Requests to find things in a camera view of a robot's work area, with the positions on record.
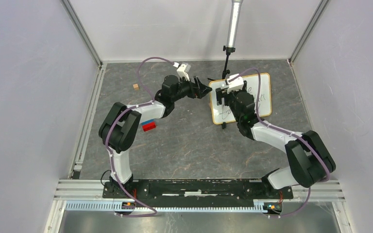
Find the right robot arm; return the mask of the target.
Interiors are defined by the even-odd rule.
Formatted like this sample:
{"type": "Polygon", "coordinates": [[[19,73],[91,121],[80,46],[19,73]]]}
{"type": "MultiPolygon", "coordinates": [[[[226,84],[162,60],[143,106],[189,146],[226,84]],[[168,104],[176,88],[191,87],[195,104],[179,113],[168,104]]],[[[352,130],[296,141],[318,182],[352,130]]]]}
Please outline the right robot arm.
{"type": "Polygon", "coordinates": [[[269,144],[286,154],[288,167],[262,177],[261,192],[265,197],[274,198],[287,186],[309,188],[329,180],[336,170],[336,163],[317,132],[293,132],[270,124],[256,113],[256,101],[246,90],[228,93],[217,88],[216,99],[217,103],[230,108],[244,137],[269,144]]]}

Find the yellow framed whiteboard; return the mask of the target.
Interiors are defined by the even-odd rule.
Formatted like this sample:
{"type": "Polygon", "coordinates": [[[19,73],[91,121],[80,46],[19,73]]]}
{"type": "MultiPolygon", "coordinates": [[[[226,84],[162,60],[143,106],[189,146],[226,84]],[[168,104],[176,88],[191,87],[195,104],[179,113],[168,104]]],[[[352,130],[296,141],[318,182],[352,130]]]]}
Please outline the yellow framed whiteboard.
{"type": "MultiPolygon", "coordinates": [[[[252,94],[254,99],[259,99],[258,111],[261,117],[267,117],[272,113],[271,103],[271,84],[270,75],[268,73],[261,73],[261,82],[258,81],[258,75],[247,75],[243,76],[243,80],[247,82],[247,92],[252,94]]],[[[235,118],[228,106],[224,104],[217,104],[216,100],[216,89],[224,88],[226,83],[224,80],[211,81],[209,87],[212,91],[209,93],[210,96],[210,108],[212,114],[212,121],[215,125],[221,125],[222,123],[235,122],[235,118]]]]}

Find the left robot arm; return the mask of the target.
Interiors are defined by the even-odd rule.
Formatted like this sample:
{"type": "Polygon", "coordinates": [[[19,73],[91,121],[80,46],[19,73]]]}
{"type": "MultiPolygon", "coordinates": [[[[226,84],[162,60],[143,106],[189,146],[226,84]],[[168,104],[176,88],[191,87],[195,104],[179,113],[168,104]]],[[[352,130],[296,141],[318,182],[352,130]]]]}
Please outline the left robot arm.
{"type": "Polygon", "coordinates": [[[122,198],[133,192],[133,173],[129,163],[129,149],[132,146],[139,125],[167,117],[175,107],[175,102],[188,97],[202,99],[212,91],[197,76],[192,81],[168,75],[154,99],[145,103],[125,105],[116,102],[99,129],[99,137],[106,147],[111,167],[110,183],[122,198]]]}

